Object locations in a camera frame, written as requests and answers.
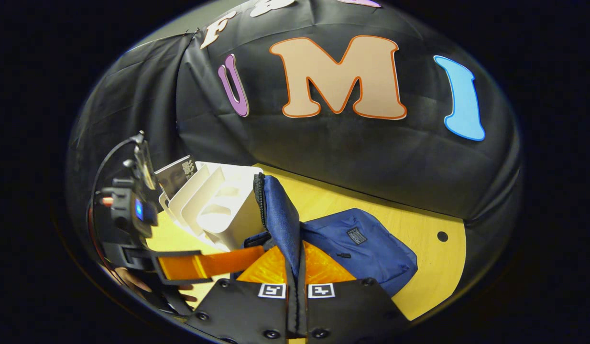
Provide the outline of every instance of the book cover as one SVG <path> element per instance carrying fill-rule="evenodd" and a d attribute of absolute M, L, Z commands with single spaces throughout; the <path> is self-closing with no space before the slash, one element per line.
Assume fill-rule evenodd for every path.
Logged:
<path fill-rule="evenodd" d="M 161 189 L 169 200 L 181 189 L 196 172 L 196 167 L 191 155 L 167 165 L 155 172 Z"/>

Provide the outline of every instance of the yellow wooden surface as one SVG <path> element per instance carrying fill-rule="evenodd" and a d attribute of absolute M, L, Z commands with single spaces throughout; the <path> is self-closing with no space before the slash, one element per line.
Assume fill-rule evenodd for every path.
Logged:
<path fill-rule="evenodd" d="M 454 292 L 465 264 L 463 220 L 382 200 L 269 166 L 256 166 L 280 180 L 302 222 L 352 208 L 362 209 L 378 218 L 397 239 L 416 253 L 418 272 L 393 296 L 393 301 L 409 320 L 429 311 Z M 441 242 L 437 238 L 440 231 L 448 234 L 448 241 Z M 159 228 L 153 230 L 153 238 L 148 239 L 148 244 L 153 250 L 219 253 L 216 248 L 173 224 L 165 213 L 159 214 Z M 213 282 L 196 284 L 193 291 L 183 293 L 197 297 L 197 302 L 190 302 L 196 307 L 212 285 Z M 297 340 L 289 342 L 303 343 Z"/>

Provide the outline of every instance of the fisheye lens view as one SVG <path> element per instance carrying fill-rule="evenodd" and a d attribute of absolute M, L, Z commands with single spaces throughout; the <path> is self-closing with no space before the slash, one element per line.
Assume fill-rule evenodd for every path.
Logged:
<path fill-rule="evenodd" d="M 405 11 L 215 0 L 139 39 L 80 100 L 68 213 L 84 259 L 192 338 L 394 342 L 511 240 L 518 116 Z"/>

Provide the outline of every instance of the zipper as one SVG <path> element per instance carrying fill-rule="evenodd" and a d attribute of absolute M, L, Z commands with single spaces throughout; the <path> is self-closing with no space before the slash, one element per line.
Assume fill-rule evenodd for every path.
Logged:
<path fill-rule="evenodd" d="M 263 174 L 262 172 L 255 174 L 255 179 L 253 183 L 255 189 L 255 200 L 257 201 L 257 204 L 259 205 L 259 210 L 261 212 L 261 223 L 263 225 L 263 229 L 265 229 L 265 231 L 269 233 L 269 230 L 267 229 L 267 224 L 265 222 L 265 193 L 263 192 L 263 188 L 265 186 L 265 174 Z"/>

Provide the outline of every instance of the finger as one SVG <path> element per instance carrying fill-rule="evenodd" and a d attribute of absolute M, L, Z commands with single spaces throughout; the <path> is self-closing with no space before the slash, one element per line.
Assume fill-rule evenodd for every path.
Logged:
<path fill-rule="evenodd" d="M 197 301 L 197 298 L 195 296 L 190 296 L 190 295 L 185 295 L 185 294 L 181 294 L 182 298 L 184 298 L 186 301 L 191 301 L 191 302 L 195 302 Z"/>
<path fill-rule="evenodd" d="M 151 292 L 151 288 L 148 287 L 148 285 L 146 285 L 146 283 L 144 283 L 142 281 L 142 279 L 139 279 L 138 277 L 132 275 L 131 273 L 129 273 L 129 271 L 125 272 L 126 278 L 133 284 L 135 284 L 138 288 L 147 291 L 147 292 Z"/>

